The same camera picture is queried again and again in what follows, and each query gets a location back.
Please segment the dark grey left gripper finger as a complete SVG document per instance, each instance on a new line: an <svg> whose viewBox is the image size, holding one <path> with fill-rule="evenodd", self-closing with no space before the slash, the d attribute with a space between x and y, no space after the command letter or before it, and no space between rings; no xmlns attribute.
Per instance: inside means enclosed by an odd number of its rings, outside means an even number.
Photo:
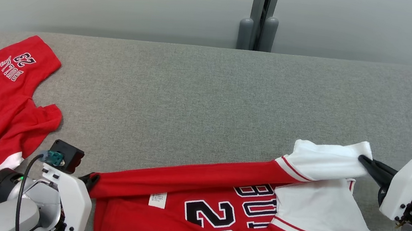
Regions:
<svg viewBox="0 0 412 231"><path fill-rule="evenodd" d="M87 175L79 177L79 180L81 180L84 183L87 191L91 192L91 190L100 180L100 177L101 177L100 174L89 173Z"/></svg>

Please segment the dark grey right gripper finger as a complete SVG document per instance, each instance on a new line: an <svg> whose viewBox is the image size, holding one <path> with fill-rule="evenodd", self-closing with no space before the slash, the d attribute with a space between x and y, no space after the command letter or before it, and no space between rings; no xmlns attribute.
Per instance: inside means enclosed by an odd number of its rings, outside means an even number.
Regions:
<svg viewBox="0 0 412 231"><path fill-rule="evenodd" d="M382 173L382 174L386 173L388 175L395 176L396 173L398 172L397 170L392 169L392 167L389 167L388 165L386 165L385 163L374 160L374 159L370 159L369 157L364 156L364 155L360 155L358 161L360 161L360 163L363 165L363 167L365 167L368 173L377 172L377 173Z"/></svg>
<svg viewBox="0 0 412 231"><path fill-rule="evenodd" d="M368 169L367 171L371 178L381 187L381 188L387 188L391 184L391 181L393 177L395 176L395 173L392 172L386 172L386 171L380 171L380 170L372 170Z"/></svg>

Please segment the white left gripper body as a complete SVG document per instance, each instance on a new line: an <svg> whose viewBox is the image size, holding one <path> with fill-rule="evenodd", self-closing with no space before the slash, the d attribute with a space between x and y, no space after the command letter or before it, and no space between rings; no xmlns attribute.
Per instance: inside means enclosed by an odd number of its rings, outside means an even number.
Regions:
<svg viewBox="0 0 412 231"><path fill-rule="evenodd" d="M42 176L57 188L61 210L65 215L65 231L85 231L92 210L87 187L80 179L44 164Z"/></svg>

